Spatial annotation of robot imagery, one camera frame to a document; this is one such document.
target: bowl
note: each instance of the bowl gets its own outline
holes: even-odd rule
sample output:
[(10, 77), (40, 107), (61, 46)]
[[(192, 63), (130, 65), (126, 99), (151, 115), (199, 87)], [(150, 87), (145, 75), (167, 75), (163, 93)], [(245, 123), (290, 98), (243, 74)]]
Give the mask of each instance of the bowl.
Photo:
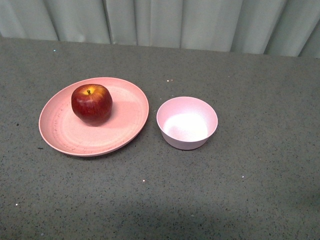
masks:
[(199, 148), (218, 126), (215, 110), (205, 101), (190, 96), (175, 97), (163, 103), (156, 121), (166, 142), (181, 150)]

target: gray table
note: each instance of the gray table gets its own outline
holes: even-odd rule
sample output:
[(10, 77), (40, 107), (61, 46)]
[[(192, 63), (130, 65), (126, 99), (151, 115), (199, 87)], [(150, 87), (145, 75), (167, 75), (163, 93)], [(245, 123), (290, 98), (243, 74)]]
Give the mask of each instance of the gray table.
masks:
[[(148, 120), (112, 153), (60, 153), (41, 110), (94, 77), (140, 87)], [(192, 151), (157, 125), (178, 96), (218, 115)], [(0, 239), (320, 238), (319, 59), (1, 38), (0, 111)]]

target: red apple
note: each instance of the red apple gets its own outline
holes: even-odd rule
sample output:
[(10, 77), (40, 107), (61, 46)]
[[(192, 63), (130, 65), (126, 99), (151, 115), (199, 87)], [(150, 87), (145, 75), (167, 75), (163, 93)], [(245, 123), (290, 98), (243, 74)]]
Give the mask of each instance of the red apple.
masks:
[(85, 84), (71, 96), (74, 114), (90, 125), (99, 125), (111, 115), (113, 100), (107, 88), (100, 84)]

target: plate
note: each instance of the plate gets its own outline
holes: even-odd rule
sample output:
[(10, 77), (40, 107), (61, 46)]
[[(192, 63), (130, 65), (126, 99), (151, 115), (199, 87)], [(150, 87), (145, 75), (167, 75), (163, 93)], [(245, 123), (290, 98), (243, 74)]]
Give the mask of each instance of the plate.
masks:
[[(84, 84), (103, 85), (111, 94), (111, 117), (102, 125), (87, 125), (72, 110), (71, 95)], [(62, 153), (99, 156), (134, 139), (144, 127), (148, 114), (148, 99), (139, 87), (119, 78), (96, 77), (76, 82), (55, 94), (40, 114), (39, 130), (44, 141)]]

